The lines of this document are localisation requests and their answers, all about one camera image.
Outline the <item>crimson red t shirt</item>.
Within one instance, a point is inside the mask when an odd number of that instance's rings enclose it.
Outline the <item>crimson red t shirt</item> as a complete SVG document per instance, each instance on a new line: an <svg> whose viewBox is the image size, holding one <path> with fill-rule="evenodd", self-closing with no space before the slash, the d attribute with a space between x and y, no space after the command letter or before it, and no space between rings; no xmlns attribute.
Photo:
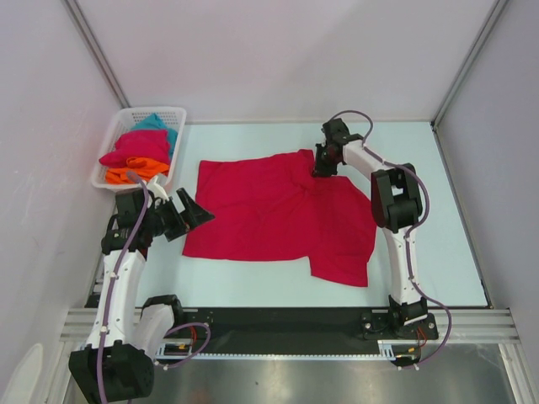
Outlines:
<svg viewBox="0 0 539 404"><path fill-rule="evenodd" d="M376 241L371 202L348 178L315 178L310 150L236 162L202 161L195 201L215 217L183 254L242 262L307 258L313 277L368 285Z"/></svg>

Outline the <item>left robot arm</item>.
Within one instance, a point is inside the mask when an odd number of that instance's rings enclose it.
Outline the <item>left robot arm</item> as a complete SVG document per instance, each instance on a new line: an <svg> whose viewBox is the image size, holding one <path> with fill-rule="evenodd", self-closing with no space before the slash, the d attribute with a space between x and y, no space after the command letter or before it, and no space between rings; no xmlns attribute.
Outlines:
<svg viewBox="0 0 539 404"><path fill-rule="evenodd" d="M115 196L101 249L104 282L92 330L83 347L71 352L68 367L89 403L129 401L150 396L156 355L166 335L179 335L186 316L176 295L146 300L135 314L136 295L152 241L174 241L212 221L214 215L180 188L183 206L158 186Z"/></svg>

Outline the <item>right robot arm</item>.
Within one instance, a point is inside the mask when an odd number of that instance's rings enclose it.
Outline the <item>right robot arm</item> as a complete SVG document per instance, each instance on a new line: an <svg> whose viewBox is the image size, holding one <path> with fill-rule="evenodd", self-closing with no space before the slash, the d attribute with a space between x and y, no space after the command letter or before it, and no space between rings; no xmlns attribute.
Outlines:
<svg viewBox="0 0 539 404"><path fill-rule="evenodd" d="M380 157L360 135L326 135L316 148L315 176L335 175L342 163L370 179L371 212L386 239L392 271L388 327L395 336L407 338L428 316L417 275L415 233L423 203L414 167Z"/></svg>

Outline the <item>white plastic laundry basket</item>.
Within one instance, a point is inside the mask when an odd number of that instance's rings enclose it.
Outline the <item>white plastic laundry basket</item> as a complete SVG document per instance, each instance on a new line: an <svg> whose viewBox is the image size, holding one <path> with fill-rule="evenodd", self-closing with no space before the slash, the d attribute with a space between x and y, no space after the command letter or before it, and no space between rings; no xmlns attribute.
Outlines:
<svg viewBox="0 0 539 404"><path fill-rule="evenodd" d="M114 192L131 189L135 186L127 178L131 169L145 180L157 175L157 182L169 189L186 117L180 107L122 109L113 117L100 147L92 185Z"/></svg>

